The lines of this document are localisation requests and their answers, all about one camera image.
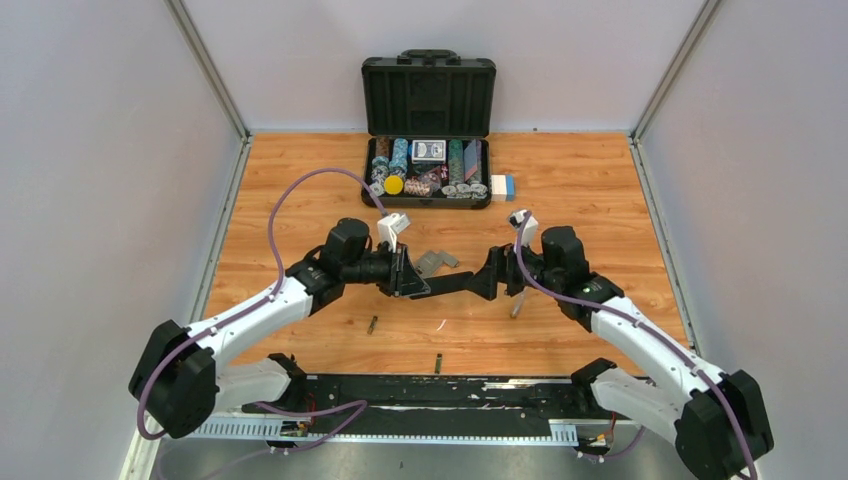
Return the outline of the green poker chip stack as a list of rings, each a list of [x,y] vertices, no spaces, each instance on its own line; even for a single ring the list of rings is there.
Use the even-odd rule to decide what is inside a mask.
[[[464,182],[464,148],[459,139],[451,139],[448,142],[448,182],[456,186]]]

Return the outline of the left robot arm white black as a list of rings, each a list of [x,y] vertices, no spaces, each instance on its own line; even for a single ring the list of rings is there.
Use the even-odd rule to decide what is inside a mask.
[[[187,327],[173,320],[158,325],[128,385],[138,420],[151,416],[164,434],[181,438],[212,414],[245,404],[271,402],[283,413],[298,411],[307,389],[295,379],[293,361],[281,354],[248,365],[233,360],[336,301],[348,284],[374,284],[388,297],[430,293],[398,240],[409,224],[403,213],[388,214],[378,221],[373,243],[366,223],[343,218],[322,245],[248,300]]]

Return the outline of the teal poker chip stack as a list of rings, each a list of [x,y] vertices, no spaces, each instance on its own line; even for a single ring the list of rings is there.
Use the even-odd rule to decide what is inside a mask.
[[[392,151],[389,160],[389,171],[391,175],[405,177],[408,170],[409,143],[404,138],[395,138],[392,143]]]

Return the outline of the black poker chip case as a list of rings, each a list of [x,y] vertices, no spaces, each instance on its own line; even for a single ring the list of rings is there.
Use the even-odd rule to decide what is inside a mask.
[[[387,209],[413,207],[483,209],[491,202],[489,133],[496,65],[487,58],[461,58],[451,50],[407,50],[396,57],[370,57],[361,68],[368,143],[361,191],[364,203]],[[395,138],[459,139],[464,182],[448,182],[444,163],[412,163],[404,191],[388,195],[389,160]]]

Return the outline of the yellow poker chip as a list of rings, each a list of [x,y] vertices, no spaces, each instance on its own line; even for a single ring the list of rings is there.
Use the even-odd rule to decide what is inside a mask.
[[[398,175],[390,175],[383,182],[383,188],[388,195],[398,195],[404,191],[405,179]]]

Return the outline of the black remote control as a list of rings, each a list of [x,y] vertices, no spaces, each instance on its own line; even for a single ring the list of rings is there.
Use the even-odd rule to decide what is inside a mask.
[[[473,277],[474,273],[467,271],[426,278],[425,283],[428,291],[414,294],[410,296],[410,299],[419,300],[466,291],[467,285]]]

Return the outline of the grey remote control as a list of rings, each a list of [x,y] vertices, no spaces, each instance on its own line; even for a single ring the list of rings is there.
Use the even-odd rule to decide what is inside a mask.
[[[433,276],[442,265],[442,255],[432,250],[421,255],[414,263],[415,270],[422,278]]]

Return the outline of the grey battery cover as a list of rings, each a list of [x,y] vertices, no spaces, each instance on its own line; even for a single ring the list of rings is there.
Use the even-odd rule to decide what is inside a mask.
[[[440,251],[439,256],[440,256],[441,261],[444,265],[447,265],[451,268],[457,268],[459,266],[459,260],[457,258],[455,258],[454,256],[452,256],[451,254],[449,254],[445,251]]]

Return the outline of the blue playing card deck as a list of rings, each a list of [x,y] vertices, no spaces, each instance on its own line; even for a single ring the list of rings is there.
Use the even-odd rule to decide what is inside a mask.
[[[412,163],[444,163],[447,159],[446,140],[413,140],[410,143]]]

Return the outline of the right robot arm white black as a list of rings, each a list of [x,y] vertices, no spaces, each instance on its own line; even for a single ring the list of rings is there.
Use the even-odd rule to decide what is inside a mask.
[[[533,288],[562,313],[608,343],[646,375],[642,381],[599,358],[571,375],[571,403],[584,417],[622,414],[665,439],[698,479],[754,479],[755,463],[775,442],[758,382],[746,371],[727,373],[660,329],[622,288],[593,271],[570,226],[552,227],[535,253],[530,226],[516,244],[490,249],[466,282],[487,300],[504,284],[509,296]]]

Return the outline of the white blue card box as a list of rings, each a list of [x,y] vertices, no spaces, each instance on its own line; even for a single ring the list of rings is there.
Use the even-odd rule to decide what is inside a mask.
[[[496,202],[512,202],[516,197],[515,181],[512,175],[495,174],[490,177],[491,199]]]

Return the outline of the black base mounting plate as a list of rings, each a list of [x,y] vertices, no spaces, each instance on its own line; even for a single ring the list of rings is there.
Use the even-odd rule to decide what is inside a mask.
[[[337,439],[543,440],[557,428],[592,438],[627,422],[561,377],[446,375],[309,375],[283,399],[247,404],[242,412],[294,413],[287,433]]]

